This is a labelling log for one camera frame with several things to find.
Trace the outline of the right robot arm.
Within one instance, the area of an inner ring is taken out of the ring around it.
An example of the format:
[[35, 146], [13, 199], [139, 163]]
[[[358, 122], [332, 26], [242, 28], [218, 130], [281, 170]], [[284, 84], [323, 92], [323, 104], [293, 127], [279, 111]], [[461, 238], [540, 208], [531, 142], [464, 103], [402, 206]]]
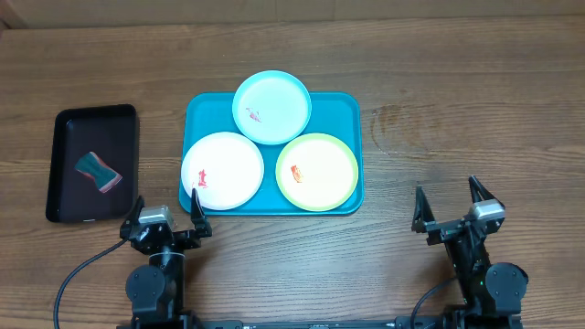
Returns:
[[[492, 263], [484, 245], [505, 220], [505, 205], [475, 177], [468, 179], [472, 205], [459, 219], [438, 222], [421, 186], [416, 188], [411, 230], [426, 233], [427, 244], [442, 244], [454, 276], [427, 291], [414, 306], [410, 328], [521, 328], [521, 300], [529, 278], [519, 266]], [[418, 317], [422, 304], [435, 292], [458, 282], [462, 305], [448, 305], [438, 317]]]

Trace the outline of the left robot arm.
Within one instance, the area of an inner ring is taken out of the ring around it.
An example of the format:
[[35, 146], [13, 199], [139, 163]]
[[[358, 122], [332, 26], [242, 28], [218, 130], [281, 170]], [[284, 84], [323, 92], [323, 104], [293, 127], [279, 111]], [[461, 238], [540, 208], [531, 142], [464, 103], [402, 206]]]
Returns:
[[146, 207], [139, 197], [122, 223], [120, 237], [148, 257], [148, 263], [134, 269], [125, 283], [132, 303], [132, 328], [203, 327], [184, 306], [185, 252], [200, 248], [201, 239], [212, 236], [196, 190], [191, 194], [190, 219], [194, 227], [175, 231], [167, 206]]

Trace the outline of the white plate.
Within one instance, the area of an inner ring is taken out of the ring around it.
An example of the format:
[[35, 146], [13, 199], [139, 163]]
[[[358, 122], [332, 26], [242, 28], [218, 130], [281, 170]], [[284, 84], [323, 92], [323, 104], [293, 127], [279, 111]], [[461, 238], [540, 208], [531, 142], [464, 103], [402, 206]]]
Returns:
[[231, 132], [209, 134], [187, 151], [181, 166], [181, 184], [200, 205], [229, 210], [248, 202], [259, 190], [264, 162], [259, 148], [247, 137]]

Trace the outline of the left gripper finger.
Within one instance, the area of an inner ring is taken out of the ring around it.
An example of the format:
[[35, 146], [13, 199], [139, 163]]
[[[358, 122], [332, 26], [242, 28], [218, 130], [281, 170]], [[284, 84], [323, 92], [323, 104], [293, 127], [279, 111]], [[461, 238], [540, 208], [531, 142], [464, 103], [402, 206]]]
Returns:
[[194, 228], [206, 228], [208, 226], [207, 217], [200, 205], [198, 193], [194, 187], [191, 190], [190, 218], [191, 222], [194, 224]]
[[136, 201], [133, 203], [132, 209], [123, 221], [121, 228], [131, 228], [133, 225], [137, 224], [143, 207], [144, 198], [142, 196], [138, 196]]

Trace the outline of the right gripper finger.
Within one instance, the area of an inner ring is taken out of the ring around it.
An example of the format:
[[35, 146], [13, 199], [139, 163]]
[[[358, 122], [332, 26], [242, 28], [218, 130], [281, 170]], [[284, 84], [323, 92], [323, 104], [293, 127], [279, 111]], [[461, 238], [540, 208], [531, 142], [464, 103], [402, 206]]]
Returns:
[[474, 203], [478, 203], [486, 200], [493, 200], [494, 195], [489, 192], [481, 182], [476, 178], [475, 175], [471, 175], [468, 179], [471, 198]]
[[416, 187], [415, 193], [415, 208], [412, 223], [413, 224], [423, 224], [423, 223], [431, 223], [435, 221], [435, 217], [432, 214], [431, 206], [429, 201], [425, 195], [425, 192], [422, 186]]

